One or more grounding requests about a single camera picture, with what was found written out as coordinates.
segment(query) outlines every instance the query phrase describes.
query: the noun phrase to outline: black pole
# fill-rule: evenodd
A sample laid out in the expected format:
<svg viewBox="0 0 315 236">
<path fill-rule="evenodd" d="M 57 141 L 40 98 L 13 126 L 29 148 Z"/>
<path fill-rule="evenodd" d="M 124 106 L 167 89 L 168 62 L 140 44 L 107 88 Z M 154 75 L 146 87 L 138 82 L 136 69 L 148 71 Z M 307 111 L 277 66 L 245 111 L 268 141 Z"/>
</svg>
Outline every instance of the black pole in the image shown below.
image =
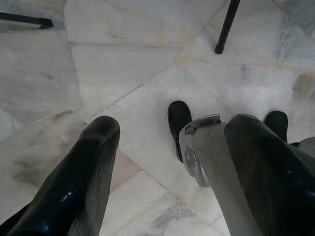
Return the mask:
<svg viewBox="0 0 315 236">
<path fill-rule="evenodd" d="M 227 10 L 227 14 L 225 17 L 225 21 L 221 30 L 220 38 L 218 44 L 216 46 L 215 52 L 216 54 L 222 54 L 224 50 L 224 46 L 226 43 L 226 39 L 228 33 L 230 32 L 238 5 L 240 4 L 240 0 L 231 0 L 230 5 Z"/>
</svg>

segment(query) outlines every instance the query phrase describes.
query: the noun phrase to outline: black metal bar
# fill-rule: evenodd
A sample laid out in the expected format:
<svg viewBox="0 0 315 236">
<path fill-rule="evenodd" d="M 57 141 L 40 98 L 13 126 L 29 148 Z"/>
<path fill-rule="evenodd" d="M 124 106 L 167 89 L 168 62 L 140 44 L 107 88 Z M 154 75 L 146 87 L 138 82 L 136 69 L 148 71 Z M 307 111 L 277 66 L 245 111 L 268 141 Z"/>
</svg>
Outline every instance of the black metal bar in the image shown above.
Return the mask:
<svg viewBox="0 0 315 236">
<path fill-rule="evenodd" d="M 30 17 L 30 16 L 15 15 L 15 14 L 3 13 L 3 12 L 0 12 L 0 20 L 8 21 L 8 24 L 9 22 L 19 22 L 19 23 L 38 25 L 38 28 L 41 30 L 48 29 L 54 26 L 53 22 L 50 19 L 35 18 L 35 17 Z"/>
<path fill-rule="evenodd" d="M 228 33 L 230 32 L 237 8 L 240 4 L 240 0 L 231 0 L 230 5 L 227 10 L 225 21 L 221 30 L 220 38 L 216 46 L 216 54 L 222 54 L 224 46 L 227 40 Z"/>
</svg>

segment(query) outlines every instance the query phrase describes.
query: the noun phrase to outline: marble floor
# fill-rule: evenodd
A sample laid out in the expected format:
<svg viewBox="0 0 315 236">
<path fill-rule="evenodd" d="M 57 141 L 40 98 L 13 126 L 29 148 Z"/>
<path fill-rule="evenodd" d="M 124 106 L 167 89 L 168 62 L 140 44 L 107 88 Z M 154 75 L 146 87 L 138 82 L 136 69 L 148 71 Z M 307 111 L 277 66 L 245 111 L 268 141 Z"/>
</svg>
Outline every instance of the marble floor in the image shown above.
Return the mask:
<svg viewBox="0 0 315 236">
<path fill-rule="evenodd" d="M 315 5 L 241 0 L 225 52 L 225 0 L 2 0 L 0 11 L 53 19 L 0 25 L 0 223 L 28 204 L 100 115 L 121 126 L 100 236 L 228 236 L 211 188 L 177 160 L 166 110 L 193 118 L 289 117 L 315 135 Z"/>
</svg>

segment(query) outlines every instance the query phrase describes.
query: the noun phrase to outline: black shoe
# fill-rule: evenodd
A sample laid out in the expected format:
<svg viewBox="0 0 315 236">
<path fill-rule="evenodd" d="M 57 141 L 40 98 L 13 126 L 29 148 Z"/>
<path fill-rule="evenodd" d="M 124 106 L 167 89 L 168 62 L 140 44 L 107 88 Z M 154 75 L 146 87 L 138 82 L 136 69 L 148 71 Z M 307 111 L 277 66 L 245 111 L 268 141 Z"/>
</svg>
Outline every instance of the black shoe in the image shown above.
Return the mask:
<svg viewBox="0 0 315 236">
<path fill-rule="evenodd" d="M 190 110 L 185 102 L 176 101 L 169 105 L 167 116 L 169 130 L 171 131 L 175 142 L 177 157 L 181 162 L 183 162 L 178 136 L 182 128 L 192 121 Z"/>
<path fill-rule="evenodd" d="M 288 128 L 288 119 L 284 112 L 273 111 L 270 112 L 265 120 L 267 125 L 279 138 L 287 142 L 286 134 Z"/>
</svg>

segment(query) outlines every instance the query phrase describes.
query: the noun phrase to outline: metal stand leg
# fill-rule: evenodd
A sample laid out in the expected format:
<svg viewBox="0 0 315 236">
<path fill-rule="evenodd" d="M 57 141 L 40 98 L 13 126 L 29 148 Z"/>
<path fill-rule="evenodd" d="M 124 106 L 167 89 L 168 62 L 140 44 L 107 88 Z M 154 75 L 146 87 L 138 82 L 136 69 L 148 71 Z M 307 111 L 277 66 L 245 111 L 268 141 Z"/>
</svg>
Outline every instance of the metal stand leg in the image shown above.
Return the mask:
<svg viewBox="0 0 315 236">
<path fill-rule="evenodd" d="M 240 4 L 240 0 L 231 0 L 230 2 L 230 5 L 228 7 L 227 14 L 225 17 L 225 21 L 221 30 L 220 38 L 215 49 L 216 54 L 223 53 L 226 39 L 227 39 L 228 33 L 230 32 L 239 4 Z"/>
</svg>

